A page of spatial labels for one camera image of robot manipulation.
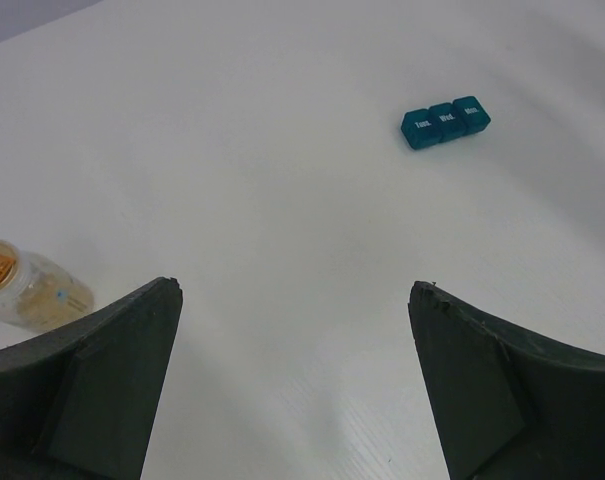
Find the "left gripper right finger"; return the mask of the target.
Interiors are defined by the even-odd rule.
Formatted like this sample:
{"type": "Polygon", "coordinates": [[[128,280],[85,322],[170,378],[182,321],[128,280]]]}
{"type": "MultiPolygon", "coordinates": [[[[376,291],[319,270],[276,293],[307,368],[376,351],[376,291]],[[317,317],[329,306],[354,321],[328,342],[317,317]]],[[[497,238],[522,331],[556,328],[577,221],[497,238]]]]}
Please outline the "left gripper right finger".
{"type": "Polygon", "coordinates": [[[413,285],[410,326],[452,479],[605,479],[605,355],[413,285]]]}

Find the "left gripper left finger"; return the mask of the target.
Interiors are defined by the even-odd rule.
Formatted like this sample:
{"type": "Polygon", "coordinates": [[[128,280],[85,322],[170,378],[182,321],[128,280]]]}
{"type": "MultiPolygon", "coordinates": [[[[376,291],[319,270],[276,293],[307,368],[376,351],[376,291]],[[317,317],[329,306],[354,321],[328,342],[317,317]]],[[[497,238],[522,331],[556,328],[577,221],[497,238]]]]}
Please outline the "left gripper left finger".
{"type": "Polygon", "coordinates": [[[138,479],[183,292],[159,277],[0,350],[0,479],[138,479]]]}

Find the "clear pill bottle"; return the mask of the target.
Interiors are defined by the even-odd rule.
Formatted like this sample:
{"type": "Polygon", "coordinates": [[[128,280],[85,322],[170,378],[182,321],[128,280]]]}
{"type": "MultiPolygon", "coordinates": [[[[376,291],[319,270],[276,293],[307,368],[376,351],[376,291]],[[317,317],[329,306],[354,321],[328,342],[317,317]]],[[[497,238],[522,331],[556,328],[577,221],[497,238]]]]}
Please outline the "clear pill bottle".
{"type": "Polygon", "coordinates": [[[40,334],[93,310],[85,283],[49,258],[0,240],[0,322],[40,334]]]}

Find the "teal pill organizer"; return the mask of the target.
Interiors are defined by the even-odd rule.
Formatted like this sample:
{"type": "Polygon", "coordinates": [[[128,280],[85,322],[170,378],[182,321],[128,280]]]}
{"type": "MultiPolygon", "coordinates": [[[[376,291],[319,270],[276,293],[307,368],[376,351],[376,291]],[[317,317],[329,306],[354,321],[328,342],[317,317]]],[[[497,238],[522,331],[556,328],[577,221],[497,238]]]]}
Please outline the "teal pill organizer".
{"type": "Polygon", "coordinates": [[[407,112],[400,131],[409,147],[419,151],[484,131],[491,117],[474,96],[466,96],[407,112]]]}

